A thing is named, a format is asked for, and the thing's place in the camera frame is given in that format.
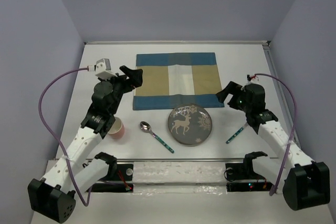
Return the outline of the blue and tan cloth placemat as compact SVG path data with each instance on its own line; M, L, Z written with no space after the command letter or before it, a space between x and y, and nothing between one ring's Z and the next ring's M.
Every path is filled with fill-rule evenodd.
M213 52L138 54L136 67L143 70L143 84L134 92L135 111L189 103L204 108L223 106L216 97L222 85Z

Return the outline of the pink mug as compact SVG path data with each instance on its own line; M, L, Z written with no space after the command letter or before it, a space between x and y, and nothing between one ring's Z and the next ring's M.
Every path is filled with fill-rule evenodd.
M120 118L115 117L115 122L113 123L111 129L108 132L108 135L114 139L118 140L124 136L125 128L124 124Z

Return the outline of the grey reindeer plate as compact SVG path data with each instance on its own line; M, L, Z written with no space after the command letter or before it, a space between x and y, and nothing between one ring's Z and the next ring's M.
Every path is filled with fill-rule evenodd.
M212 118L201 106L184 104L169 114L167 125L173 138L185 146L197 146L205 142L212 132Z

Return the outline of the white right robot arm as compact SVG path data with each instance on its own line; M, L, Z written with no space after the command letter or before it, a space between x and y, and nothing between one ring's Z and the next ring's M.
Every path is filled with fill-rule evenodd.
M265 89L256 82L241 86L230 82L216 94L220 103L231 95L228 106L245 113L247 124L281 160L273 161L262 152L245 155L240 169L232 172L245 177L260 176L272 183L271 195L282 192L294 211L326 205L330 202L330 170L305 154L283 130L278 118L266 108Z

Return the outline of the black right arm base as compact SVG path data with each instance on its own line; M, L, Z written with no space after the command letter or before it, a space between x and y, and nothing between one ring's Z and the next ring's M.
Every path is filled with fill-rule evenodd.
M247 173L243 163L226 163L224 178L229 193L270 191L272 183L256 173Z

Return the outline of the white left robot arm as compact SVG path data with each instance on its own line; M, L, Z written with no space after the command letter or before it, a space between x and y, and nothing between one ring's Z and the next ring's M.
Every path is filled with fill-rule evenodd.
M93 161L83 167L91 151L105 138L115 123L115 114L124 94L143 84L143 70L119 68L123 74L113 73L104 62L79 68L78 71L94 72L99 82L93 89L91 105L81 122L72 142L65 148L59 146L63 155L41 179L32 179L27 191L31 209L57 222L69 219L80 199L84 206L84 192L90 192L95 182L111 179L117 171L117 159L107 153L97 154Z

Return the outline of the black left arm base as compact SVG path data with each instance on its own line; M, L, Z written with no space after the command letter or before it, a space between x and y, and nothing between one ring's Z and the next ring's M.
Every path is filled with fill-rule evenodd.
M108 174L103 180L96 182L92 193L132 193L133 185L133 164L121 163L117 165L116 172Z

